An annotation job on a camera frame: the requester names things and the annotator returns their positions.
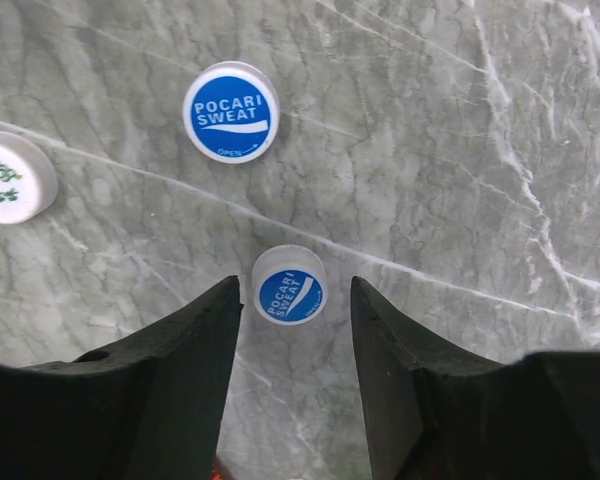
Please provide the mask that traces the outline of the white green cap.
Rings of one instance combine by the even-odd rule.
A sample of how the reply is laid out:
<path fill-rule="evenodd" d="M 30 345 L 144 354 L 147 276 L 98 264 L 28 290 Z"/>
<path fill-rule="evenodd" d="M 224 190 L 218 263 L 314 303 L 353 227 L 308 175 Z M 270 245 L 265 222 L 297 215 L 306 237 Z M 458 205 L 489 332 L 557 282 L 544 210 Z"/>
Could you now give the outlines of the white green cap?
<path fill-rule="evenodd" d="M 58 190 L 49 157 L 25 138 L 0 131 L 0 224 L 32 219 L 53 204 Z"/>

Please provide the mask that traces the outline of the blue Pocari cap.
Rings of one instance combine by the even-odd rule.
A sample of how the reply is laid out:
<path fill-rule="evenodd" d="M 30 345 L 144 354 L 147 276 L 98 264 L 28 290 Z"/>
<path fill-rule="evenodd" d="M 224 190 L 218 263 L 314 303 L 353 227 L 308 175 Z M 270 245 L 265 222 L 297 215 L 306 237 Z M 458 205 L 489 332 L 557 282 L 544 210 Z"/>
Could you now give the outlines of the blue Pocari cap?
<path fill-rule="evenodd" d="M 266 250 L 256 260 L 251 280 L 257 312 L 278 325 L 309 322 L 327 302 L 324 264 L 303 246 L 287 244 Z"/>
<path fill-rule="evenodd" d="M 203 70 L 182 105 L 192 143 L 208 158 L 231 165 L 262 156 L 274 142 L 280 117 L 273 83 L 241 61 L 222 61 Z"/>

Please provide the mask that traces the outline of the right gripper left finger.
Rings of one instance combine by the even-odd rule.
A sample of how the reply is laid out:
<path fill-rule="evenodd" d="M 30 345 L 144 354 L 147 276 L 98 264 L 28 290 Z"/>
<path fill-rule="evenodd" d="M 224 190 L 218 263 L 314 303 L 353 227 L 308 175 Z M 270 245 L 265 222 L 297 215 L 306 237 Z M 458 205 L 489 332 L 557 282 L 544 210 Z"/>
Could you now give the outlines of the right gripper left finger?
<path fill-rule="evenodd" d="M 207 479 L 242 305 L 230 276 L 71 362 L 0 364 L 0 479 Z"/>

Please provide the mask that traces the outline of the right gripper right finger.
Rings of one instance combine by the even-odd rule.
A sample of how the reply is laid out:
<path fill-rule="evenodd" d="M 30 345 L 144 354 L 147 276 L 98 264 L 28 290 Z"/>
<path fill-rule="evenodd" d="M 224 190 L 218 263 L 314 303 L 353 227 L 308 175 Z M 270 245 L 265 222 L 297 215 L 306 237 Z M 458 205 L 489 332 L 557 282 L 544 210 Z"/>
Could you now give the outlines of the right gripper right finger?
<path fill-rule="evenodd" d="M 350 292 L 376 479 L 600 479 L 600 352 L 469 352 L 366 280 Z"/>

